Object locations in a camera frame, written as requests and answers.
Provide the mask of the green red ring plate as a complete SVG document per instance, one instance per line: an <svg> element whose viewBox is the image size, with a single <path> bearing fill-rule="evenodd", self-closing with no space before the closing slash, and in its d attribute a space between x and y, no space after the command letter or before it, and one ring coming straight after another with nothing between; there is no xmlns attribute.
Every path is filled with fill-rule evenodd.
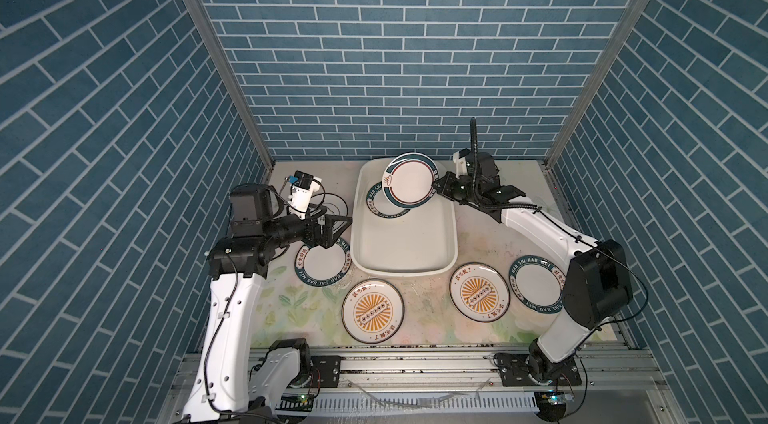
<svg viewBox="0 0 768 424"><path fill-rule="evenodd" d="M435 193L439 177L436 163L420 153L406 153L390 161L382 175L382 190L387 200L401 209L415 209Z"/></svg>

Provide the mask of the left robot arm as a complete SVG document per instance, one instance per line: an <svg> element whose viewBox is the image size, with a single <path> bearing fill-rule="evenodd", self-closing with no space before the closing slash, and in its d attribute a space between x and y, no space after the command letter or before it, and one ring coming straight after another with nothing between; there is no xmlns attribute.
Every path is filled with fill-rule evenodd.
<svg viewBox="0 0 768 424"><path fill-rule="evenodd" d="M329 249L352 224L311 202L325 193L320 179L298 172L288 181L289 198L265 184L242 184L229 194L229 231L206 255L210 311L184 423L274 423L291 385L319 383L303 338L278 340L258 369L249 365L252 315L279 250L297 242Z"/></svg>

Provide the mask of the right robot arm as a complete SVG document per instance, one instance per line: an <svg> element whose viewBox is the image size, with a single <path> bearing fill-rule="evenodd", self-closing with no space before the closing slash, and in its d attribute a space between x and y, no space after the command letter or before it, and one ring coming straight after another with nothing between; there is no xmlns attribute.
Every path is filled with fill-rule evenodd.
<svg viewBox="0 0 768 424"><path fill-rule="evenodd" d="M544 297L548 278L559 288L553 323L529 346L526 361L532 380L545 384L571 365L578 348L633 300L626 255L613 240L585 236L547 214L513 185L503 185L494 158L464 149L453 155L455 169L433 184L450 201L490 216L545 252L541 271L525 271L534 261L524 256L510 267L510 285L520 300Z"/></svg>

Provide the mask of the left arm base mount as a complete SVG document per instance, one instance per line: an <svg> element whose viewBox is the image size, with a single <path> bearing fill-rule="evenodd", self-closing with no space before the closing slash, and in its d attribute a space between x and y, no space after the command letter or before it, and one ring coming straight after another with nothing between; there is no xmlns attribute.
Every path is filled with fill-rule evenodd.
<svg viewBox="0 0 768 424"><path fill-rule="evenodd" d="M312 355L307 361L298 350L278 349L254 366L249 390L256 392L270 384L286 384L287 389L337 388L341 361L339 355Z"/></svg>

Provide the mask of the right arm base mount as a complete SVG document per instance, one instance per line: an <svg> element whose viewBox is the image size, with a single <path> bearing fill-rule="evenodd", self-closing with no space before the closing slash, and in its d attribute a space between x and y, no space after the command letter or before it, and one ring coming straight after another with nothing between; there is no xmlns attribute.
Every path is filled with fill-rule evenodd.
<svg viewBox="0 0 768 424"><path fill-rule="evenodd" d="M559 363L551 363L542 354L525 355L495 353L491 358L504 387L554 386L576 387L582 384L582 376L573 357Z"/></svg>

